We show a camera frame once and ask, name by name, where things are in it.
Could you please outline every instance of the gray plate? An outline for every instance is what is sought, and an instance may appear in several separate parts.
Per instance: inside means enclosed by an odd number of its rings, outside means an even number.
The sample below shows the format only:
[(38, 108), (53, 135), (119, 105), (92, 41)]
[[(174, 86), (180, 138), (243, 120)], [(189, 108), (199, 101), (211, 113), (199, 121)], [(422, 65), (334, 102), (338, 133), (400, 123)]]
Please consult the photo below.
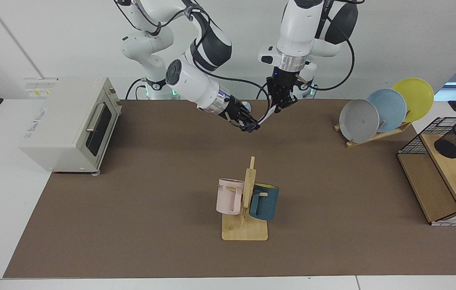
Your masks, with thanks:
[(363, 143), (373, 138), (380, 125), (378, 111), (365, 99), (354, 99), (344, 106), (339, 117), (340, 131), (348, 140)]

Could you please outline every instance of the wooden base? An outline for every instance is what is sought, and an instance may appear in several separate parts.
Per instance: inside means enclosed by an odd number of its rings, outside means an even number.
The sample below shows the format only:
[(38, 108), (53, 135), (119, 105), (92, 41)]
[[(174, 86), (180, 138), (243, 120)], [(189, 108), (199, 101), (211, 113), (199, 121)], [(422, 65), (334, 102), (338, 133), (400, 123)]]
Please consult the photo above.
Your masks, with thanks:
[(223, 215), (223, 240), (267, 240), (267, 221), (250, 216), (248, 209), (231, 216)]
[[(395, 129), (393, 131), (390, 131), (390, 132), (387, 132), (387, 133), (376, 133), (375, 136), (373, 136), (373, 138), (369, 139), (366, 142), (355, 143), (355, 142), (353, 142), (351, 140), (351, 141), (346, 143), (346, 147), (351, 148), (351, 147), (355, 147), (355, 146), (358, 146), (358, 145), (362, 145), (362, 144), (366, 144), (366, 143), (369, 143), (369, 142), (373, 142), (373, 141), (376, 141), (376, 140), (379, 140), (379, 139), (382, 139), (382, 138), (386, 138), (386, 137), (389, 137), (389, 136), (394, 136), (396, 134), (399, 134), (399, 133), (402, 133), (403, 131), (405, 131), (411, 124), (412, 123), (403, 123), (400, 127), (397, 127), (397, 129)], [(335, 125), (335, 127), (333, 127), (333, 130), (340, 131), (340, 124)]]

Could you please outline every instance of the light blue plate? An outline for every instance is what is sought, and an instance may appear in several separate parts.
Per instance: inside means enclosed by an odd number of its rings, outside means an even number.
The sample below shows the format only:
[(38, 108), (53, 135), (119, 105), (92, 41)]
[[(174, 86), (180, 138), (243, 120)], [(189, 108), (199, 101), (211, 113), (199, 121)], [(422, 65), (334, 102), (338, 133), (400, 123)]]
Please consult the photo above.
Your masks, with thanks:
[(403, 123), (406, 115), (406, 102), (397, 91), (391, 89), (377, 90), (367, 98), (367, 101), (377, 109), (380, 115), (380, 124), (385, 122), (378, 129), (378, 132), (390, 132)]

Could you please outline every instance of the oven door handle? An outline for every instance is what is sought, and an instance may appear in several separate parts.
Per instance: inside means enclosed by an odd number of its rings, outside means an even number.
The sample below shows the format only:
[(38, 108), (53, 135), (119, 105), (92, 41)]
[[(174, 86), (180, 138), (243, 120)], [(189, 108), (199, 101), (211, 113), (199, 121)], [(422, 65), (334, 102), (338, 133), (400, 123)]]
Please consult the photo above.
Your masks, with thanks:
[(95, 132), (97, 129), (97, 125), (99, 124), (99, 120), (101, 119), (101, 115), (104, 112), (104, 109), (106, 108), (105, 103), (101, 103), (95, 107), (94, 114), (92, 115), (92, 119), (90, 120), (90, 123), (88, 123), (87, 126), (87, 132)]

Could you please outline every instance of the sticker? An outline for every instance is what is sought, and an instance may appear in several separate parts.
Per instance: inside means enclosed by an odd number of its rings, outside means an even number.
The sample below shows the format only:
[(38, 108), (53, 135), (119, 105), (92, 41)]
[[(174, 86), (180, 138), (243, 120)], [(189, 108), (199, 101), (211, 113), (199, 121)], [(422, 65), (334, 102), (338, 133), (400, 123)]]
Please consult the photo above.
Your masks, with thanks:
[(24, 135), (24, 140), (29, 140), (31, 137), (33, 137), (33, 134), (37, 130), (38, 126), (40, 125), (40, 122), (42, 119), (45, 117), (47, 114), (47, 108), (42, 108), (40, 112), (38, 112), (36, 118), (33, 120), (31, 123), (31, 126), (27, 129), (26, 134)]

